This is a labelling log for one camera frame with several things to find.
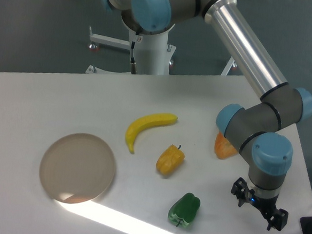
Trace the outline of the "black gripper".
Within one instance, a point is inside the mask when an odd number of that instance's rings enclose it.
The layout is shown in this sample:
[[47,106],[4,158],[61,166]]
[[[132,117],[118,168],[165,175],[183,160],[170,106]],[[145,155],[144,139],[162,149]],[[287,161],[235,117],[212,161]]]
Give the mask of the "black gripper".
[[277,209],[278,193],[255,188],[250,189],[247,182],[240,177],[233,183],[231,194],[237,198],[239,207],[245,203],[255,207],[268,222],[267,230],[282,231],[287,225],[289,213],[284,209]]

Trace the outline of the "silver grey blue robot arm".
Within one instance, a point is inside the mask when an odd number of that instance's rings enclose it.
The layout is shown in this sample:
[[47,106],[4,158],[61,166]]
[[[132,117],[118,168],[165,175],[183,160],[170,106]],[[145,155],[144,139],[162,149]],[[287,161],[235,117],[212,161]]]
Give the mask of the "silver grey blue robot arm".
[[174,24],[202,17],[217,32],[234,62],[260,99],[249,109],[223,108],[216,125],[248,163],[248,179],[237,179],[231,193],[239,205],[260,211],[268,228],[281,230],[288,213],[276,201],[292,163],[290,141],[278,134],[312,114],[312,95],[293,89],[237,9],[237,0],[101,0],[106,10],[120,10],[129,41],[107,38],[103,44],[130,53],[132,74],[167,75],[172,47],[167,42]]

